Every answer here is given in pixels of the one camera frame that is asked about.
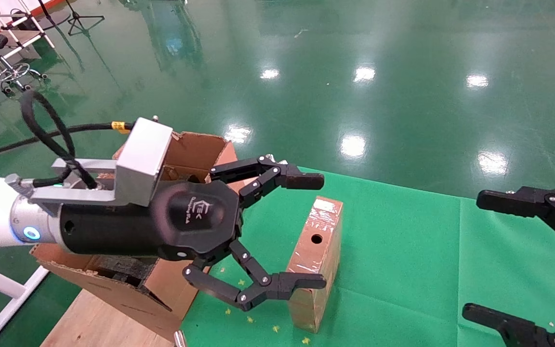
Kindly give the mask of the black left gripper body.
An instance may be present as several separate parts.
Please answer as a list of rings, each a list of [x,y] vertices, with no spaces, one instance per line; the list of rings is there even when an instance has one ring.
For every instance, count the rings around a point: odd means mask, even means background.
[[[60,244],[74,254],[214,264],[240,236],[238,204],[238,193],[224,182],[163,181],[147,207],[64,204]]]

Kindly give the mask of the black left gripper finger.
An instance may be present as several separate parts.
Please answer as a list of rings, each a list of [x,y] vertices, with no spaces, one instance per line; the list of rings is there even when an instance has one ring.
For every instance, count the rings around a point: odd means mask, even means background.
[[[268,274],[238,240],[229,244],[230,255],[252,280],[251,286],[238,289],[212,277],[203,270],[206,261],[197,258],[183,270],[183,277],[194,288],[242,311],[249,311],[266,300],[288,301],[297,289],[323,289],[327,282],[321,274],[278,272]]]
[[[275,162],[267,155],[216,165],[209,175],[212,181],[225,184],[251,180],[238,191],[240,207],[253,206],[277,187],[320,190],[325,182],[320,173],[302,172],[297,165]]]

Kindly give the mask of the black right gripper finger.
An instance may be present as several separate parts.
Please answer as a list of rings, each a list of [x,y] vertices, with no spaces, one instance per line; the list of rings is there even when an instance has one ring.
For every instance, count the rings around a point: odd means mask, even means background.
[[[462,316],[496,330],[507,347],[555,347],[555,332],[551,333],[533,321],[474,303],[464,305]]]
[[[523,186],[516,191],[482,190],[476,206],[487,211],[520,217],[537,217],[555,231],[555,189]]]

